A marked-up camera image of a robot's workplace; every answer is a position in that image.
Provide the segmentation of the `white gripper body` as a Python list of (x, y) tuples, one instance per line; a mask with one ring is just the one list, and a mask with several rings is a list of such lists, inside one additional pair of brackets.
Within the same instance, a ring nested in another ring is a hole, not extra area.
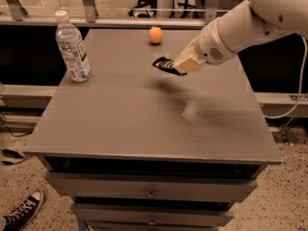
[(218, 33), (219, 19), (207, 24), (196, 38), (194, 51), (207, 64), (223, 64), (235, 57), (235, 53), (229, 50)]

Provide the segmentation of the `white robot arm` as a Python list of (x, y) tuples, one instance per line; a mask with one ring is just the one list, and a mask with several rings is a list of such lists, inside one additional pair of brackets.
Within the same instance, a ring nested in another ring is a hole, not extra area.
[(181, 74), (196, 72), (291, 33), (308, 37), (308, 0), (244, 0), (206, 25), (175, 58), (173, 67)]

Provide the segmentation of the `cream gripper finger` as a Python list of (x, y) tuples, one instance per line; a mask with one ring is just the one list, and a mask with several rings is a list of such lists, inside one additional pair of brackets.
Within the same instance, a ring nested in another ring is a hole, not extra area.
[(194, 44), (193, 39), (185, 49), (174, 59), (175, 67), (193, 67), (195, 65), (194, 56)]
[(176, 60), (174, 62), (174, 68), (179, 73), (190, 73), (201, 71), (205, 61), (202, 59), (196, 59), (194, 57), (188, 57), (182, 60)]

